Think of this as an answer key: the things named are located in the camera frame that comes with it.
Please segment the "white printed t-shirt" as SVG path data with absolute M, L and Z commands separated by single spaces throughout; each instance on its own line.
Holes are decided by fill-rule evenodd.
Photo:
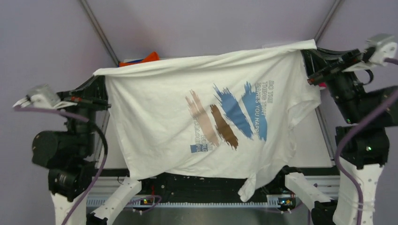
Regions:
M 307 40 L 95 71 L 130 177 L 245 179 L 248 201 L 294 157 L 293 130 L 321 102 L 301 54 L 314 49 Z

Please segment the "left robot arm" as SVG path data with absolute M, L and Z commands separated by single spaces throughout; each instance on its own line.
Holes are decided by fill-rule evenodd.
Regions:
M 96 123 L 96 113 L 110 108 L 105 77 L 93 76 L 76 89 L 61 92 L 46 84 L 35 86 L 13 108 L 66 118 L 66 131 L 42 131 L 31 146 L 32 162 L 48 170 L 56 224 L 111 225 L 134 195 L 149 191 L 148 178 L 125 178 L 101 206 L 91 213 L 86 211 L 87 196 L 108 156 L 105 134 Z

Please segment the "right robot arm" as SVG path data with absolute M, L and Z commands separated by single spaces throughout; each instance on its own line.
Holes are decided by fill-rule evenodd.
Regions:
M 336 127 L 334 162 L 339 170 L 338 198 L 332 199 L 311 184 L 295 167 L 278 173 L 275 187 L 291 191 L 308 208 L 315 225 L 371 225 L 378 180 L 388 161 L 390 141 L 385 132 L 398 124 L 396 85 L 367 92 L 355 72 L 397 64 L 398 44 L 391 34 L 377 34 L 364 50 L 302 50 L 308 83 L 324 83 L 347 126 Z

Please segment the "pink crumpled t-shirt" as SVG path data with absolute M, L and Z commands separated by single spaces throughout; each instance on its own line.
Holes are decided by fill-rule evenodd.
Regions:
M 322 83 L 320 83 L 320 84 L 318 84 L 318 87 L 319 87 L 319 90 L 324 90 L 324 89 L 326 89 L 326 83 L 324 83 L 324 82 L 322 82 Z

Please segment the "orange folded t-shirt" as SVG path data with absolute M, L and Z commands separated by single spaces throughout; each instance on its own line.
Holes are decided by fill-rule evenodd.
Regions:
M 143 59 L 127 60 L 125 62 L 119 62 L 118 67 L 124 67 L 124 66 L 152 62 L 152 61 L 159 61 L 159 60 L 160 60 L 160 57 L 158 56 L 157 52 L 152 52 Z

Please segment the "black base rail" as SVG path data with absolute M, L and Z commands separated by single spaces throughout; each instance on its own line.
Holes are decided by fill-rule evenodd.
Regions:
M 326 194 L 338 190 L 337 168 L 301 168 L 301 172 Z M 240 203 L 238 190 L 244 179 L 188 177 L 162 173 L 143 179 L 141 195 L 160 195 L 162 203 Z

